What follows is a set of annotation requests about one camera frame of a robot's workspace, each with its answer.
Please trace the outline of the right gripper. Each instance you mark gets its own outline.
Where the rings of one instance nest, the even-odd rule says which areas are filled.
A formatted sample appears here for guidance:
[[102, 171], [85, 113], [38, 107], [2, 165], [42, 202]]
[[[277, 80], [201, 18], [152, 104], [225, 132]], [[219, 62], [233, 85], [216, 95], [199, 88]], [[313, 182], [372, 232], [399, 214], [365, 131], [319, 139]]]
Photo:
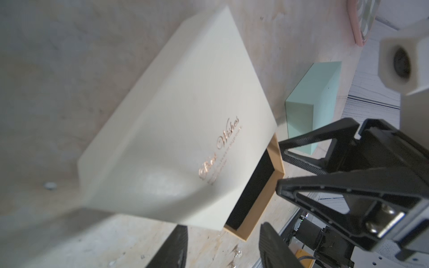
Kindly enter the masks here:
[[280, 197], [363, 250], [391, 240], [398, 260], [429, 259], [429, 152], [421, 145], [383, 120], [352, 118], [278, 145], [284, 162], [316, 174], [279, 180]]

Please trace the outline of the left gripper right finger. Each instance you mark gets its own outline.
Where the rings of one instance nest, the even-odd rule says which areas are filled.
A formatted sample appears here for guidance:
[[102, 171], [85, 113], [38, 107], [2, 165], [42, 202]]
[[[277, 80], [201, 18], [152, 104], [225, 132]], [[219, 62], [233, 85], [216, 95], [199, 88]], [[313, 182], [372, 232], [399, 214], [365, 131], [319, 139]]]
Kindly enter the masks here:
[[300, 261], [268, 222], [260, 227], [259, 251], [264, 268], [302, 268]]

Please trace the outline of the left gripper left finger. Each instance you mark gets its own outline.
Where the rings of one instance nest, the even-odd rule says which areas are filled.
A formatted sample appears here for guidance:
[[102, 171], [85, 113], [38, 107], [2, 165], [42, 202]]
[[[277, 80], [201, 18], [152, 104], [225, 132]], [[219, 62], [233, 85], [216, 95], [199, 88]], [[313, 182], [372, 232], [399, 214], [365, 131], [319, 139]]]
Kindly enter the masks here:
[[188, 227], [177, 225], [147, 268], [185, 268], [188, 252]]

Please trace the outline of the cream box black drawer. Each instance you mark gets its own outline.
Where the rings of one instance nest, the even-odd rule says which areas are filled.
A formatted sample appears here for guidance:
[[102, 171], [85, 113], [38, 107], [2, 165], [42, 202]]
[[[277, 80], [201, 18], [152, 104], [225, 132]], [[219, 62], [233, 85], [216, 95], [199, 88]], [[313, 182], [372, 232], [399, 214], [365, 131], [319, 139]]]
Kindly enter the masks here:
[[247, 241], [275, 194], [277, 181], [283, 179], [284, 175], [279, 141], [277, 135], [273, 135], [224, 229], [238, 239]]

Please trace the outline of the mint green jewelry box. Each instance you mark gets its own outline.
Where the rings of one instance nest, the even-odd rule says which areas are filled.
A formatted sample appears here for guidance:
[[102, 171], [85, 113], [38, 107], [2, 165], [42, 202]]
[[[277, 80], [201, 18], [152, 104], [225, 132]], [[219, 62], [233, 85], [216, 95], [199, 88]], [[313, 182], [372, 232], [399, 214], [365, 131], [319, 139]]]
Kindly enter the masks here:
[[341, 74], [340, 61], [314, 63], [285, 101], [288, 137], [332, 122]]

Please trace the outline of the cream jewelry box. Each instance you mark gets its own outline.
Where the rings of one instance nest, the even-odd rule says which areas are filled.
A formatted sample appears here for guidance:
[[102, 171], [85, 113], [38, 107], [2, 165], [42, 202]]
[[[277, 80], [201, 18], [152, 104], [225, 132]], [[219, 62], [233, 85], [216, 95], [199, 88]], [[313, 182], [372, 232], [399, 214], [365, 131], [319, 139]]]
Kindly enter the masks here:
[[276, 128], [229, 7], [199, 13], [78, 160], [83, 205], [221, 230]]

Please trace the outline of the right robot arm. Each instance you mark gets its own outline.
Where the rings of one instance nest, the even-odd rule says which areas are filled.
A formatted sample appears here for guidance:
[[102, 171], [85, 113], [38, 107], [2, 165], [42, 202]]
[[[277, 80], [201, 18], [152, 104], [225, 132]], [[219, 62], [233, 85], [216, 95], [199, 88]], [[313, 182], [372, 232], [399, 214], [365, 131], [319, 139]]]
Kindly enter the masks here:
[[326, 224], [294, 233], [332, 267], [352, 267], [358, 247], [391, 240], [402, 262], [429, 262], [429, 152], [382, 119], [343, 118], [279, 143], [282, 159], [310, 176], [282, 179], [276, 192]]

